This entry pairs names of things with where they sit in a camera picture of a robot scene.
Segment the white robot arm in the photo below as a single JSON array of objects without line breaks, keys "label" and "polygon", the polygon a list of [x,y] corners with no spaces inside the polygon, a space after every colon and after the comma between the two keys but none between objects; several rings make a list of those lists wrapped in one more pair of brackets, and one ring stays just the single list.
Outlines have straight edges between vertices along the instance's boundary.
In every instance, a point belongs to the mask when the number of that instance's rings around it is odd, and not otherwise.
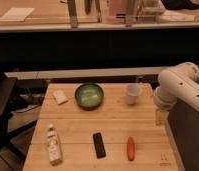
[{"label": "white robot arm", "polygon": [[199,112],[199,67],[184,62],[162,70],[158,75],[159,86],[153,92],[156,125],[163,125],[168,112],[180,99]]}]

